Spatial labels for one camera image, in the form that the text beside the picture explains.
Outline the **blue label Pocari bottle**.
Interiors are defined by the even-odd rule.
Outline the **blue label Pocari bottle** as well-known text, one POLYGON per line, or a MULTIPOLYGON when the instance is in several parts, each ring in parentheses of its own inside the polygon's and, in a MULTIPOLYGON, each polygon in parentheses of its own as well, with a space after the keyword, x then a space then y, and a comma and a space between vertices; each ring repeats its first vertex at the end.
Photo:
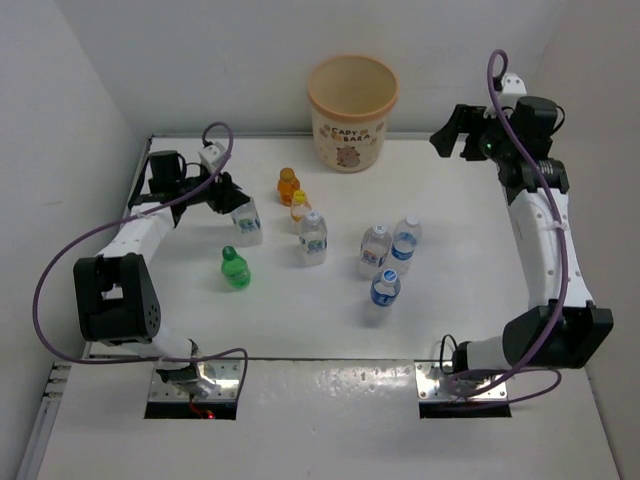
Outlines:
POLYGON ((400 290, 401 281, 394 269, 379 272, 371 282, 366 319, 374 324, 383 322, 391 313, 400 290))

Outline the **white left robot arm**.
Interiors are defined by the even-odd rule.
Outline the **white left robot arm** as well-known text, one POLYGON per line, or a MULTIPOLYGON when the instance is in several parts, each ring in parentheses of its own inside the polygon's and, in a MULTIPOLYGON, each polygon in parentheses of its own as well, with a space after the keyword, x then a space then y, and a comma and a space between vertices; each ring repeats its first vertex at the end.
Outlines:
POLYGON ((132 221, 96 256, 73 268, 79 326, 85 340, 122 347, 153 359, 161 380, 192 396, 205 398, 217 388, 208 362, 195 362, 197 344, 173 332, 161 320, 161 306, 148 265, 162 240, 191 205, 205 203, 229 214, 249 198, 228 173, 217 173, 226 150, 204 147, 197 175, 187 173, 175 150, 148 155, 128 203, 132 221))

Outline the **beige capybara plastic bin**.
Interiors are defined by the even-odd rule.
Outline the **beige capybara plastic bin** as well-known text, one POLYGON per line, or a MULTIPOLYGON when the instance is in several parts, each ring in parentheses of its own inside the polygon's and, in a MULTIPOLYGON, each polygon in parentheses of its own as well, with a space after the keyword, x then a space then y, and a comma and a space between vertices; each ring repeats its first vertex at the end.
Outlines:
POLYGON ((307 94, 320 160, 343 173, 370 168, 380 156, 399 84, 383 62, 338 55, 311 72, 307 94))

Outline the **clear bottle orange blue label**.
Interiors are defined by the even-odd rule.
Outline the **clear bottle orange blue label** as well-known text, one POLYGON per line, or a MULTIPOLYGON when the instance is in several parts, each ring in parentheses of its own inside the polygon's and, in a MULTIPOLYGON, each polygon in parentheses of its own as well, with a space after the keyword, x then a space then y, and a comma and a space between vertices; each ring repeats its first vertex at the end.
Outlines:
POLYGON ((392 236, 386 225, 376 224, 363 235, 358 270, 361 277, 373 279, 383 267, 392 244, 392 236))

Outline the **yellow cap small bottle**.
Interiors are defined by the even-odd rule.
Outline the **yellow cap small bottle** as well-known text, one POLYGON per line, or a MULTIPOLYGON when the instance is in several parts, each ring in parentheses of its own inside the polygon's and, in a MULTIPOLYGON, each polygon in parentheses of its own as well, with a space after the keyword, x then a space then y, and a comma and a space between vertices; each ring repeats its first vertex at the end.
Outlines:
POLYGON ((292 228, 295 233, 299 232, 299 225, 301 220, 312 209, 309 203, 308 196, 304 190, 296 190, 292 195, 290 205, 290 217, 292 221, 292 228))

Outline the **orange juice bottle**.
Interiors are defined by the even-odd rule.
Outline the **orange juice bottle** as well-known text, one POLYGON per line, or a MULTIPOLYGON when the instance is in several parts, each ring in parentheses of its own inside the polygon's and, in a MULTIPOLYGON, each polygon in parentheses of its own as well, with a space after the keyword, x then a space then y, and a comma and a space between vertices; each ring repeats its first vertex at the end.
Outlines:
POLYGON ((290 207, 293 194, 299 189, 300 181, 294 170, 290 167, 283 168, 279 173, 279 180, 277 184, 280 202, 283 205, 290 207))

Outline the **green plastic bottle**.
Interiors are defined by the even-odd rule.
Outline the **green plastic bottle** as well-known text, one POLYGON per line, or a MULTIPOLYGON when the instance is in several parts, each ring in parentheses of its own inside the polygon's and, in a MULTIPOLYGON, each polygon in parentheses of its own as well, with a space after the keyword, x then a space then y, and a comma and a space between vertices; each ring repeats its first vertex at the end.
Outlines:
POLYGON ((232 246, 222 249, 221 272, 234 289, 246 288, 251 282, 251 271, 247 261, 232 246))

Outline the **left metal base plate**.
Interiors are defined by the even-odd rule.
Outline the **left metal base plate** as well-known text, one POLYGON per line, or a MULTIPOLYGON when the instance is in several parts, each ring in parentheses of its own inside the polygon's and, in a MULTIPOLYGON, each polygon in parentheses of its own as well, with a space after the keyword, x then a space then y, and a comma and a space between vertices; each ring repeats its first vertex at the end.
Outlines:
POLYGON ((199 402, 235 400, 242 363, 239 360, 202 362, 179 370, 154 369, 148 399, 176 403, 193 397, 199 402))

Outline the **clear bottle blue label tall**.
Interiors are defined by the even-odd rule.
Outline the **clear bottle blue label tall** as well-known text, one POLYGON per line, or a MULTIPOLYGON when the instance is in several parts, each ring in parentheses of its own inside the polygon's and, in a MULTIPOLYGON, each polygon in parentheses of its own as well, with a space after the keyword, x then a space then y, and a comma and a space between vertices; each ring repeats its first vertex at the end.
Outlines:
POLYGON ((407 215, 396 224, 392 234, 389 261, 390 267, 398 275, 408 272, 421 238, 422 226, 415 215, 407 215))

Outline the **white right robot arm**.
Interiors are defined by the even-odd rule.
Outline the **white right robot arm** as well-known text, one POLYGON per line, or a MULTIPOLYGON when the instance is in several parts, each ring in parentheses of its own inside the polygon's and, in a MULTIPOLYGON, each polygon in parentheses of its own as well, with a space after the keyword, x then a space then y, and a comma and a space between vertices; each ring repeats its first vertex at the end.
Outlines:
POLYGON ((529 367, 580 369, 613 329, 610 309, 595 304, 579 267, 568 220, 569 181, 564 164, 550 157, 552 137, 564 122, 555 102, 523 96, 504 108, 519 151, 488 108, 458 104, 430 142, 448 158, 460 135, 467 161, 491 160, 498 168, 529 294, 525 313, 484 341, 461 343, 456 374, 529 367))

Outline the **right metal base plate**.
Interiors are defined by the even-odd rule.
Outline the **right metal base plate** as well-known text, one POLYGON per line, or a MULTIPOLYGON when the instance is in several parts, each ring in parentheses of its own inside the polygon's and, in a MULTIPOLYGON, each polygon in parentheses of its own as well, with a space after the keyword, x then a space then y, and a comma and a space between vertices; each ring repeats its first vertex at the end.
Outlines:
POLYGON ((416 361, 414 367, 417 396, 421 404, 460 403, 463 401, 498 402, 508 399, 505 383, 468 399, 456 397, 445 388, 445 374, 438 361, 416 361))

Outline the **clear bottle QR cap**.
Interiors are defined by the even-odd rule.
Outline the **clear bottle QR cap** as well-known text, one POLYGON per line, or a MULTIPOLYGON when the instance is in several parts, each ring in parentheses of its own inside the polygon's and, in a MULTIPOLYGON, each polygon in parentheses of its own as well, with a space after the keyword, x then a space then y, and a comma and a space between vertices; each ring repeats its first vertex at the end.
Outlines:
POLYGON ((299 242, 306 266, 319 265, 326 260, 327 237, 325 219, 316 210, 308 211, 299 224, 299 242))

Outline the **metal base plate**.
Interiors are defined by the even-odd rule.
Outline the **metal base plate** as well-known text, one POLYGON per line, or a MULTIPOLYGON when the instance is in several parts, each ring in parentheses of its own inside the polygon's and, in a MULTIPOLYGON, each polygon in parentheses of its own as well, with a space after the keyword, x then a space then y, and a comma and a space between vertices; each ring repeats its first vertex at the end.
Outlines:
POLYGON ((456 397, 445 388, 445 374, 438 361, 416 361, 414 367, 417 396, 421 404, 460 403, 463 401, 498 402, 508 399, 505 383, 468 399, 456 397))
POLYGON ((199 402, 235 400, 242 363, 239 360, 202 362, 179 370, 154 369, 148 399, 176 403, 193 397, 199 402))

